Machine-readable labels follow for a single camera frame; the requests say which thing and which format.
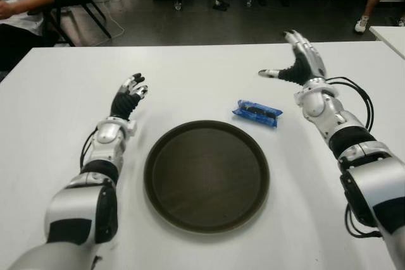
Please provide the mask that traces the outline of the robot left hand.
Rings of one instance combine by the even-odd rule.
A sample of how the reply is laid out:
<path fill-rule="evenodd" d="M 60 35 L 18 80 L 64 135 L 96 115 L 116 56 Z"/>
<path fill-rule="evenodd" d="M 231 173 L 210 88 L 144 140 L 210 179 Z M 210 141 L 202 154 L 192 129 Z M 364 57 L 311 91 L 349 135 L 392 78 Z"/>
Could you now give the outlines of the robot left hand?
<path fill-rule="evenodd" d="M 121 84 L 111 104 L 110 116 L 129 120 L 132 111 L 148 92 L 147 85 L 138 87 L 144 80 L 141 73 L 136 73 Z"/>

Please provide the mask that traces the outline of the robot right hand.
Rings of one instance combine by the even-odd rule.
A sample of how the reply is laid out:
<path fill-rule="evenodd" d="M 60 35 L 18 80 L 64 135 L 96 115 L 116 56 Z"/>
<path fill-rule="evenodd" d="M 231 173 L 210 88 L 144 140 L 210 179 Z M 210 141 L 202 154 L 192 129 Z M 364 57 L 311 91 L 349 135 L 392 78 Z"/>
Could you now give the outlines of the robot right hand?
<path fill-rule="evenodd" d="M 294 63 L 282 70 L 260 70 L 258 75 L 296 83 L 300 86 L 304 86 L 315 78 L 325 79 L 327 75 L 325 65 L 320 53 L 312 43 L 295 30 L 285 31 L 283 36 L 292 46 L 295 56 Z"/>

